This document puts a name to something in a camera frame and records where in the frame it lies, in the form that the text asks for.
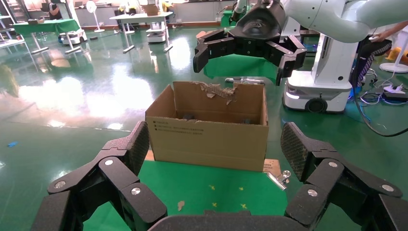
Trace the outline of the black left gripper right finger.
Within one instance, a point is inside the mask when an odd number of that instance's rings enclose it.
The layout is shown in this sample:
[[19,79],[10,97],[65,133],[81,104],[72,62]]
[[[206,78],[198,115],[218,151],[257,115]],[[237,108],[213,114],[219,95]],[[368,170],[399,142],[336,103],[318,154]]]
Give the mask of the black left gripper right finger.
[[349,163],[328,142],[307,137],[293,122],[284,124],[281,150],[302,187],[285,215],[309,230],[329,205],[341,208],[364,231],[405,231],[408,203],[402,191]]

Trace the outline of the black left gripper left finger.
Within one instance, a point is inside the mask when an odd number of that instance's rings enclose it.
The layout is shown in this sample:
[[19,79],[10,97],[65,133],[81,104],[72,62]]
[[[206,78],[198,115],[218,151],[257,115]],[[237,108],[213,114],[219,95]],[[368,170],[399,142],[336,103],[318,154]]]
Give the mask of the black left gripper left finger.
[[167,216],[165,204],[139,178],[149,147],[145,121],[128,136],[108,141],[93,160],[49,185],[31,230],[81,231],[105,203],[132,231],[148,230]]

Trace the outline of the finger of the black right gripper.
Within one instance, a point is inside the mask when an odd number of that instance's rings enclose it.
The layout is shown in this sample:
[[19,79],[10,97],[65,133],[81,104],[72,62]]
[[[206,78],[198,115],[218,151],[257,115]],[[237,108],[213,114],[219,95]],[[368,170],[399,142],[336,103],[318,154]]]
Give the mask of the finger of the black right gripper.
[[193,57],[193,70],[195,73],[199,73],[210,59],[235,53],[236,39],[230,37],[224,29],[201,31],[196,38],[197,45]]
[[264,58],[277,67],[275,85],[279,86],[283,78],[289,78],[293,70],[303,66],[307,49],[293,35],[287,36],[283,42],[267,41]]

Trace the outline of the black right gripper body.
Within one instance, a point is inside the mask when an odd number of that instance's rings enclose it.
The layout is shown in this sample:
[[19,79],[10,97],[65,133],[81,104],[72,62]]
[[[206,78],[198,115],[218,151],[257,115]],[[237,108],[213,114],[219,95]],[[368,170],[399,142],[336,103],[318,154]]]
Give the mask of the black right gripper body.
[[279,1],[258,2],[228,32],[233,38],[233,53],[272,58],[285,22],[286,13]]

